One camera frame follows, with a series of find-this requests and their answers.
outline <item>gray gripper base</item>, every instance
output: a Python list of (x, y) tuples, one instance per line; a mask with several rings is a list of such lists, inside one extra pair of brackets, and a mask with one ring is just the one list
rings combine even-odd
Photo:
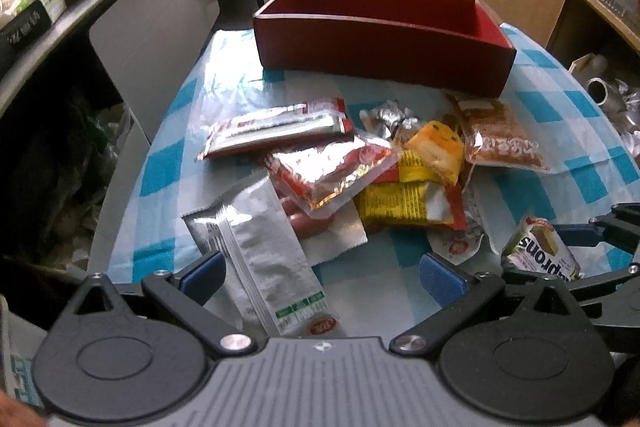
[[(51, 427), (68, 427), (52, 418)], [(271, 339), (220, 362), (203, 390), (154, 427), (489, 427), (509, 425), (450, 394), (434, 368), (378, 338)], [(601, 426), (594, 417), (571, 423)]]

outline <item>yellow snack bag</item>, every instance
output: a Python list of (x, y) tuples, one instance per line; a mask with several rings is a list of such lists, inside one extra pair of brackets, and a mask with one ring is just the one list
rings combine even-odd
[(404, 146), (433, 169), (445, 184), (455, 185), (458, 182), (465, 145), (450, 127), (430, 121)]
[(411, 182), (440, 182), (440, 176), (428, 168), (413, 151), (402, 151), (398, 162), (398, 181)]
[(435, 182), (379, 183), (354, 198), (362, 223), (451, 225), (454, 218), (445, 187)]

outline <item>blue gripper pad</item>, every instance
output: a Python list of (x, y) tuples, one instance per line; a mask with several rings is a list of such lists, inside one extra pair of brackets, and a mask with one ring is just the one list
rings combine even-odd
[(418, 275), (422, 287), (443, 308), (466, 293), (465, 280), (428, 255), (420, 259)]

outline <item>green printed package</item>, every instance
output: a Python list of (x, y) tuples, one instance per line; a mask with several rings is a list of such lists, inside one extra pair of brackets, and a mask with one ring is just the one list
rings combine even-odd
[(270, 337), (339, 335), (337, 317), (266, 170), (184, 220), (203, 254), (225, 254), (225, 287), (244, 321), (257, 317)]

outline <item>person's hand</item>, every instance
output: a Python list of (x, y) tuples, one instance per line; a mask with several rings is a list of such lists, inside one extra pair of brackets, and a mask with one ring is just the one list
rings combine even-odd
[(29, 406), (0, 392), (0, 427), (47, 427)]

